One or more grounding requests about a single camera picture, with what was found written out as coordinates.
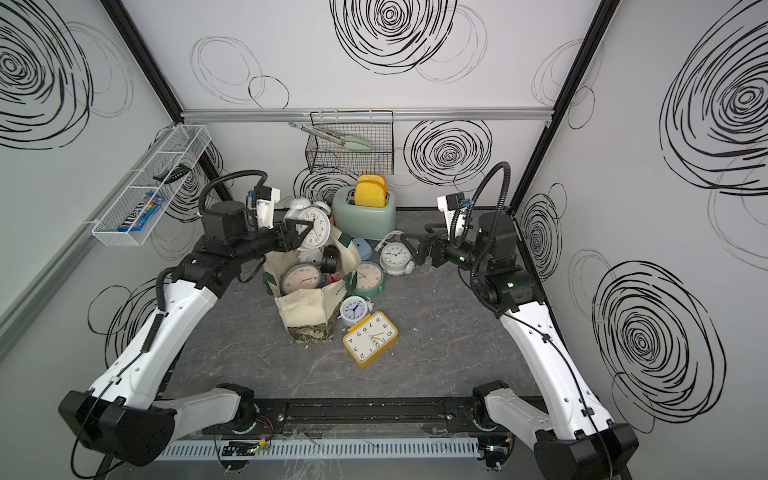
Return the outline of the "blue round beige clock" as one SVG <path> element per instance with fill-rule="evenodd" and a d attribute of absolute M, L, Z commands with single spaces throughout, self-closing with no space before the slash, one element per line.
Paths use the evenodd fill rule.
<path fill-rule="evenodd" d="M 324 283 L 324 274 L 310 263 L 300 263 L 291 267 L 282 277 L 280 290 L 289 295 L 298 290 L 320 288 Z"/>

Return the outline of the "silver twin bell clock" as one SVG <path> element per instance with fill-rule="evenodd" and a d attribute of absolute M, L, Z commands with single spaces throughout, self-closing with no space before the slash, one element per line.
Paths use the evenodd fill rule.
<path fill-rule="evenodd" d="M 299 251 L 317 249 L 327 243 L 332 227 L 331 213 L 330 206 L 322 201 L 312 202 L 303 197 L 290 200 L 285 219 L 303 221 L 303 224 L 298 226 L 298 231 L 300 234 L 306 233 L 298 247 Z"/>

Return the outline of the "white twin bell clock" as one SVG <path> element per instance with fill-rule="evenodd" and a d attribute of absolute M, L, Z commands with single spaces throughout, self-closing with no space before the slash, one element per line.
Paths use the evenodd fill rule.
<path fill-rule="evenodd" d="M 389 276 L 409 275 L 415 269 L 410 250 L 401 242 L 384 245 L 379 254 L 379 264 Z"/>

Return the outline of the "pink twin bell clock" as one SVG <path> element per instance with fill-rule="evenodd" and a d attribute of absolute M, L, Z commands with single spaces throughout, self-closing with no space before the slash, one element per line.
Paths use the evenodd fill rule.
<path fill-rule="evenodd" d="M 324 285 L 328 286 L 333 283 L 338 282 L 339 280 L 343 279 L 344 275 L 342 272 L 335 272 L 335 273 L 325 273 L 324 274 Z"/>

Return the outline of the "cream canvas tote bag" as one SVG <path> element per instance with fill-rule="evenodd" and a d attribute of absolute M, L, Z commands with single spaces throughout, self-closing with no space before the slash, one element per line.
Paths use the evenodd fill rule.
<path fill-rule="evenodd" d="M 353 239 L 336 227 L 328 247 L 338 249 L 337 269 L 324 273 L 318 264 L 302 262 L 296 251 L 266 256 L 263 283 L 274 298 L 282 324 L 294 344 L 326 343 L 347 295 L 344 278 L 361 263 Z"/>

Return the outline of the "green round pastel clock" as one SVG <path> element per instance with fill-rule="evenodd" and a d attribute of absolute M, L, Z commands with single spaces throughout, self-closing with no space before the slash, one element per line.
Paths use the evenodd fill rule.
<path fill-rule="evenodd" d="M 373 298 L 383 291 L 385 272 L 376 262 L 363 261 L 357 267 L 353 279 L 355 295 Z"/>

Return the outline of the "yellow rectangular clock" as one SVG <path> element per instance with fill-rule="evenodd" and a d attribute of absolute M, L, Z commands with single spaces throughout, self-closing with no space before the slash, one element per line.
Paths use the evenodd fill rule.
<path fill-rule="evenodd" d="M 399 338 L 399 330 L 383 312 L 377 311 L 357 322 L 343 337 L 346 352 L 360 368 L 366 368 Z"/>

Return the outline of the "white square clock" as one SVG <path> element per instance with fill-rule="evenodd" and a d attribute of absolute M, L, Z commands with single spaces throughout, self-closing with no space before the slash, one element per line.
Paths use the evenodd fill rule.
<path fill-rule="evenodd" d="M 324 255 L 323 248 L 312 248 L 300 251 L 298 253 L 298 259 L 301 263 L 310 263 L 317 267 L 320 267 Z"/>

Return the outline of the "black twin bell clock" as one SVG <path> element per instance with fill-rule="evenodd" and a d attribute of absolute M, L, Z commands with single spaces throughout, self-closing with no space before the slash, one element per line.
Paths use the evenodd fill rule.
<path fill-rule="evenodd" d="M 340 269 L 340 251 L 335 245 L 327 245 L 322 250 L 320 270 L 333 274 Z"/>

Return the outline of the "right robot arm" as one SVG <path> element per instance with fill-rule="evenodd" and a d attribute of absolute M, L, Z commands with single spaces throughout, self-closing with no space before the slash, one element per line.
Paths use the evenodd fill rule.
<path fill-rule="evenodd" d="M 401 240 L 416 264 L 452 263 L 510 334 L 541 392 L 541 408 L 501 381 L 473 390 L 474 421 L 506 429 L 528 446 L 546 479 L 624 479 L 639 446 L 634 430 L 616 422 L 571 359 L 535 274 L 520 259 L 521 238 L 510 217 L 487 212 L 472 241 L 453 245 L 428 224 L 425 234 Z"/>

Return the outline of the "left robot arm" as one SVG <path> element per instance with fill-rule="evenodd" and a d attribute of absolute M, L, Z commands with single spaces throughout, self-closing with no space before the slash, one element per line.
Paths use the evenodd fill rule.
<path fill-rule="evenodd" d="M 252 230 L 244 205 L 235 201 L 215 205 L 202 220 L 204 234 L 193 250 L 156 278 L 153 319 L 88 390 L 70 391 L 59 404 L 76 446 L 145 466 L 193 432 L 213 425 L 247 431 L 256 423 L 254 393 L 246 387 L 225 383 L 176 400 L 157 394 L 189 336 L 243 264 L 297 249 L 314 224 L 285 219 Z"/>

